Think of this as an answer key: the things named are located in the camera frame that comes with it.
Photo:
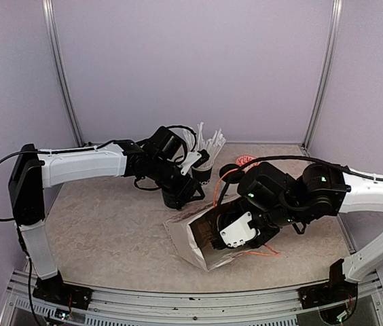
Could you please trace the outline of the white paper takeout bag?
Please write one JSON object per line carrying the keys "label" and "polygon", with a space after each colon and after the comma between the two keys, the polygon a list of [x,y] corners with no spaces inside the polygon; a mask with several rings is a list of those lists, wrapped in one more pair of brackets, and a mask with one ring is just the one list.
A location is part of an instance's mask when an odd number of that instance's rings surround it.
{"label": "white paper takeout bag", "polygon": [[[236,249],[214,249],[211,238],[216,229],[218,216],[224,213],[242,214],[247,211],[250,211],[253,216],[250,225],[260,232],[256,239]],[[226,265],[237,257],[266,245],[280,232],[279,227],[266,224],[263,211],[232,192],[223,196],[221,204],[193,204],[189,208],[183,209],[179,214],[167,219],[164,222],[164,228],[175,253],[206,272]]]}

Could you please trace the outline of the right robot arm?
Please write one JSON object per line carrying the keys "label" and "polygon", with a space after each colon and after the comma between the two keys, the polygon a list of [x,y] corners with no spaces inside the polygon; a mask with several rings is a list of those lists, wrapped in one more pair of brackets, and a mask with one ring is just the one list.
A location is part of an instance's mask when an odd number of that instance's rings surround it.
{"label": "right robot arm", "polygon": [[[340,213],[383,213],[383,175],[367,174],[347,166],[309,158],[302,175],[293,178],[275,167],[284,156],[256,158],[223,167],[220,177],[237,185],[238,199],[220,213],[213,230],[214,248],[257,248],[290,225],[303,234],[307,225]],[[383,263],[383,232],[357,253],[335,262],[321,287],[330,302],[340,298]]]}

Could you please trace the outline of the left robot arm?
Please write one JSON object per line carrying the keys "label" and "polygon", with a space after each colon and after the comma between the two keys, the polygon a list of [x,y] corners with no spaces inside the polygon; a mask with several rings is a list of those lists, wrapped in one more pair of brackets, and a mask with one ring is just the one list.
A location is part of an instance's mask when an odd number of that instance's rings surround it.
{"label": "left robot arm", "polygon": [[150,179],[167,192],[172,209],[204,199],[202,186],[189,170],[207,162],[209,154],[195,145],[188,147],[174,131],[175,126],[161,126],[138,142],[110,140],[71,149],[36,149],[30,143],[5,157],[16,160],[8,181],[12,208],[8,221],[16,224],[22,249],[37,273],[38,291],[55,302],[69,296],[45,232],[45,189],[98,177],[134,177],[136,182]]}

